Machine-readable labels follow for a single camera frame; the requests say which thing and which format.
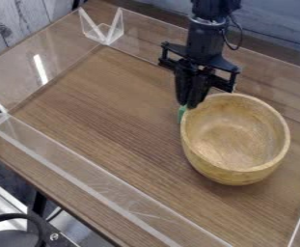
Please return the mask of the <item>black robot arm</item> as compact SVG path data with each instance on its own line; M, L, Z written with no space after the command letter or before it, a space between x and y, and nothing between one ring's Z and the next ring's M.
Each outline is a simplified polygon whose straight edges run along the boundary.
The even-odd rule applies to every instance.
M240 68L223 57L223 48L232 46L227 33L230 23L239 30L242 25L234 11L242 8L242 0L191 0L192 16L184 45L164 41L159 65L174 72L175 96L180 106L195 109L206 100L211 88L232 93Z

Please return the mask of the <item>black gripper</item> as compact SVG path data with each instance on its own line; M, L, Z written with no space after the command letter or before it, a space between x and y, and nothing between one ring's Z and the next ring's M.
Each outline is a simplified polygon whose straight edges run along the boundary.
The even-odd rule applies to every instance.
M184 45L162 43L159 65L174 72L175 95L180 105L195 109L204 101L211 87L231 93L240 68L223 57L223 48L234 47L227 41L227 17L206 20L192 17Z

